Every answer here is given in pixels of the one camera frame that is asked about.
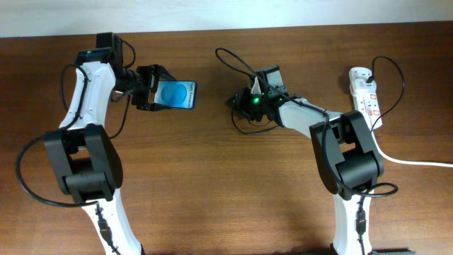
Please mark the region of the blue Samsung Galaxy smartphone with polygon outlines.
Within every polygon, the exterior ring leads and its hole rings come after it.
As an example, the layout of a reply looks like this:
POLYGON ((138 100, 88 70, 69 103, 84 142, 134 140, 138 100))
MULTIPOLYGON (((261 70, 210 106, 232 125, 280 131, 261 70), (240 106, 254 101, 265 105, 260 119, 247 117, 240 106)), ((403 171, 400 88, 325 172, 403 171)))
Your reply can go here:
POLYGON ((196 81, 159 81, 154 102, 170 108, 193 109, 196 93, 196 81))

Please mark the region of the white power strip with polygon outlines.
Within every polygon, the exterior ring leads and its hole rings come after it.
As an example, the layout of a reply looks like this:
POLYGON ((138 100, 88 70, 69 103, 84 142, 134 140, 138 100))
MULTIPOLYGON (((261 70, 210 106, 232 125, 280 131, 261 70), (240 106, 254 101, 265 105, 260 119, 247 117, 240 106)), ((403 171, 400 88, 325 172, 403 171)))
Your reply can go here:
POLYGON ((363 114, 369 129, 372 129, 372 127, 374 127, 374 129, 377 129, 382 126, 382 120, 379 119, 379 117, 381 116, 381 111, 379 109, 376 92, 359 96, 352 95, 352 99, 354 102, 355 110, 363 114))

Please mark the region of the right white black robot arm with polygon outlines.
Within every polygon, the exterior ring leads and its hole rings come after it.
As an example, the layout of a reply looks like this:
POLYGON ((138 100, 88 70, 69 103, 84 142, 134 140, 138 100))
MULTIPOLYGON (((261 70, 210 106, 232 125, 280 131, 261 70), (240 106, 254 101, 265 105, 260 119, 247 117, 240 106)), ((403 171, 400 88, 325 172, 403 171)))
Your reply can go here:
POLYGON ((369 240, 371 200, 392 196, 398 186, 377 180, 384 163, 363 115, 356 110, 332 112, 287 93, 254 94, 249 88, 226 104, 249 120, 266 115, 280 127, 310 138, 319 176, 333 195, 336 226, 331 253, 375 254, 369 240))

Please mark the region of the white USB charger plug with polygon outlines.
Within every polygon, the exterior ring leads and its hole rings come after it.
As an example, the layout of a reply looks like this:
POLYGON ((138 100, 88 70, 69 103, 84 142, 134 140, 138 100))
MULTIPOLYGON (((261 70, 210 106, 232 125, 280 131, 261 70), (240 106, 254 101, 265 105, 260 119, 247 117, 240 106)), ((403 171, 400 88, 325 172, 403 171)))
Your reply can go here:
POLYGON ((372 94, 377 90, 375 81, 368 82, 372 71, 366 67, 353 67, 349 71, 350 92, 353 96, 372 94))

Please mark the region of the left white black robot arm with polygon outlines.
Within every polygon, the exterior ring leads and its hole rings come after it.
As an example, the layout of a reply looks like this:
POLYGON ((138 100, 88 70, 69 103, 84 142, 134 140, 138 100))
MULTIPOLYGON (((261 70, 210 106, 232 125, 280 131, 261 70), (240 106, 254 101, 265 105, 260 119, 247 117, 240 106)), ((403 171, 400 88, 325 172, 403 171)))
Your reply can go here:
POLYGON ((173 77, 158 64, 132 71, 123 64, 125 41, 114 33, 99 33, 92 50, 78 53, 76 87, 64 120, 45 135, 45 149, 63 194, 90 217, 107 254, 143 254, 122 204, 122 163, 105 118, 113 92, 127 96, 142 111, 165 106, 149 102, 160 79, 173 77))

